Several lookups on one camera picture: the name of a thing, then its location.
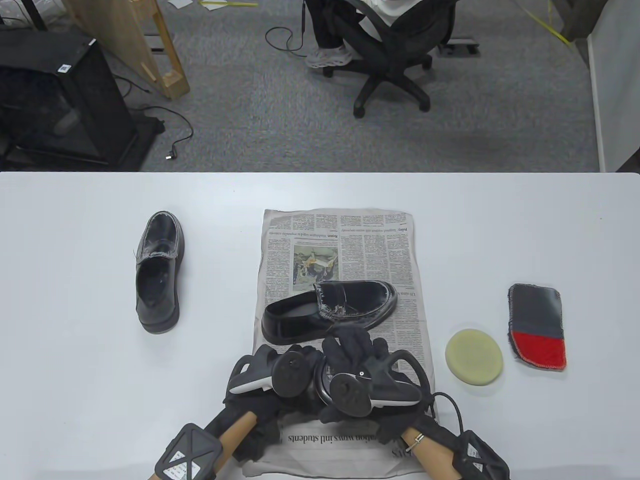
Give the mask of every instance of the gray cloth patch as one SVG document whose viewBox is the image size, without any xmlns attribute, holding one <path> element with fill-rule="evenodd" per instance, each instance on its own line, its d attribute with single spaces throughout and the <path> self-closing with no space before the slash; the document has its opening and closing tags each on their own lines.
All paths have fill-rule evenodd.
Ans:
<svg viewBox="0 0 640 480">
<path fill-rule="evenodd" d="M 562 303 L 557 290 L 515 284 L 509 289 L 509 330 L 564 339 Z"/>
</svg>

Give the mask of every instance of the round sponge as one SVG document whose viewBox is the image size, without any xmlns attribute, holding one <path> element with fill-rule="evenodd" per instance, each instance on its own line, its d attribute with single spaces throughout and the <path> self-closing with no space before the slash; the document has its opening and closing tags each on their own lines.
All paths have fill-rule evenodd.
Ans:
<svg viewBox="0 0 640 480">
<path fill-rule="evenodd" d="M 470 385 L 488 385 L 502 372 L 500 347 L 480 330 L 460 330 L 449 340 L 444 355 L 449 370 Z"/>
</svg>

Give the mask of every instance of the carpet floor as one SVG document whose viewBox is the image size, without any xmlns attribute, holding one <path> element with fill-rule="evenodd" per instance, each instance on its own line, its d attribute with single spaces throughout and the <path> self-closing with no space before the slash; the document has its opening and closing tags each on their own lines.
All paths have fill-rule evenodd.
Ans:
<svg viewBox="0 0 640 480">
<path fill-rule="evenodd" d="M 357 120 L 353 101 L 365 79 L 327 79 L 302 59 L 267 45 L 273 26 L 300 41 L 301 0 L 259 0 L 258 8 L 180 10 L 159 0 L 191 92 L 168 102 L 134 89 L 131 106 L 170 113 L 143 170 L 178 172 L 594 172 L 598 168 L 589 70 L 511 0 L 460 0 L 454 36 L 480 43 L 477 58 L 439 58 L 407 71 L 431 96 L 431 111 L 383 84 Z M 521 0 L 543 18 L 544 0 Z M 559 27 L 560 20 L 554 19 Z M 287 35 L 270 40 L 283 45 Z M 310 18 L 302 52 L 315 47 Z M 116 59 L 117 74 L 141 81 Z"/>
</svg>

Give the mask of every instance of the black leather shoe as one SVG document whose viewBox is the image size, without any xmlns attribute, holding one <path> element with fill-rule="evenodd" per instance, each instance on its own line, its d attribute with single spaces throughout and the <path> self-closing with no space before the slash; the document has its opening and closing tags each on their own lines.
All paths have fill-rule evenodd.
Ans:
<svg viewBox="0 0 640 480">
<path fill-rule="evenodd" d="M 136 311 L 148 332 L 166 332 L 178 321 L 176 276 L 183 256 L 184 235 L 178 219 L 169 212 L 155 213 L 136 255 Z"/>
<path fill-rule="evenodd" d="M 396 307 L 396 289 L 387 282 L 319 282 L 315 291 L 267 306 L 262 316 L 264 338 L 274 345 L 321 339 L 338 326 L 369 330 Z"/>
</svg>

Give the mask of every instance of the black computer case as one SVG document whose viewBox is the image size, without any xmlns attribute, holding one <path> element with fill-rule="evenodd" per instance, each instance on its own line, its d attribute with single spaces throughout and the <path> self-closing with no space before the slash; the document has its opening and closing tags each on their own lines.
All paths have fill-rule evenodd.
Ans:
<svg viewBox="0 0 640 480">
<path fill-rule="evenodd" d="M 122 169 L 140 136 L 94 39 L 26 29 L 0 33 L 0 129 L 36 161 L 98 170 Z"/>
</svg>

